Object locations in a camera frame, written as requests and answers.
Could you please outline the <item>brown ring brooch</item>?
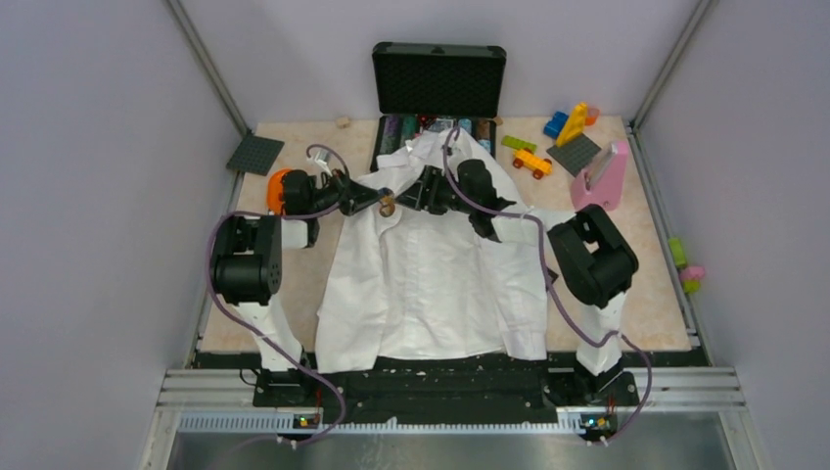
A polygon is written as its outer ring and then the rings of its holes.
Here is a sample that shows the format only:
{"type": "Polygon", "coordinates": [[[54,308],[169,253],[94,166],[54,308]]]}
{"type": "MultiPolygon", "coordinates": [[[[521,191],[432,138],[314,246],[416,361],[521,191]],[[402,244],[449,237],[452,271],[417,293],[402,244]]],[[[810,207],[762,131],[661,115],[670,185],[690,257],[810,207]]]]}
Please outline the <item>brown ring brooch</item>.
{"type": "Polygon", "coordinates": [[[391,217],[395,212],[395,195],[389,188],[379,191],[379,214],[383,218],[391,217]]]}

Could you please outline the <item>white shirt garment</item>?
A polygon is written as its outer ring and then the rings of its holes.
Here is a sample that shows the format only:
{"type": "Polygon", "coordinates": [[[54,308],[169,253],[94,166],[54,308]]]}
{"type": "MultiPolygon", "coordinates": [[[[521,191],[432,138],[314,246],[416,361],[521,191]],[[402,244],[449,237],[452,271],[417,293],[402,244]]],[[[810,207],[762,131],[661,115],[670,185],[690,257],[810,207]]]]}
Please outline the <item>white shirt garment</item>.
{"type": "Polygon", "coordinates": [[[542,360],[547,313],[536,243],[484,239],[457,211],[364,210],[341,230],[317,312],[317,366],[498,352],[542,360]]]}

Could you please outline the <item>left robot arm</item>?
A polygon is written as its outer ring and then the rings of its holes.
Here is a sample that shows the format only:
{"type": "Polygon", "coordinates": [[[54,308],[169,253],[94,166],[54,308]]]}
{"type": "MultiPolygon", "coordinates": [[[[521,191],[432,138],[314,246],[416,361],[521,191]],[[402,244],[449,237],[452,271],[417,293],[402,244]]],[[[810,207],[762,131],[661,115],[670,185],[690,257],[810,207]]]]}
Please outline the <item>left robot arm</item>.
{"type": "Polygon", "coordinates": [[[313,247],[322,216],[374,206],[392,210],[392,190],[364,186],[338,169],[321,176],[282,169],[268,181],[266,214],[235,211],[215,226],[207,258],[209,294],[254,337],[260,354],[255,404],[302,405],[322,388],[279,297],[284,251],[313,247]]]}

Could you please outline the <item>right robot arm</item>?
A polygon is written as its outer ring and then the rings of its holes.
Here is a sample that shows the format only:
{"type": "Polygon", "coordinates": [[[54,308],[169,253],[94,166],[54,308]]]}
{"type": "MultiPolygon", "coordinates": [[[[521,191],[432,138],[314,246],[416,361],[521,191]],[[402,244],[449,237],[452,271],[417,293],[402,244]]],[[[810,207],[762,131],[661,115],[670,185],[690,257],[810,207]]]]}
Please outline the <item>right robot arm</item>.
{"type": "Polygon", "coordinates": [[[588,204],[564,221],[546,212],[519,212],[517,202],[498,194],[481,160],[466,160],[453,171],[428,165],[395,200],[434,215],[464,213],[474,231],[493,242],[551,247],[561,278],[583,307],[580,324],[563,315],[581,340],[576,395],[599,403],[613,391],[623,372],[622,308],[639,260],[603,206],[588,204]]]}

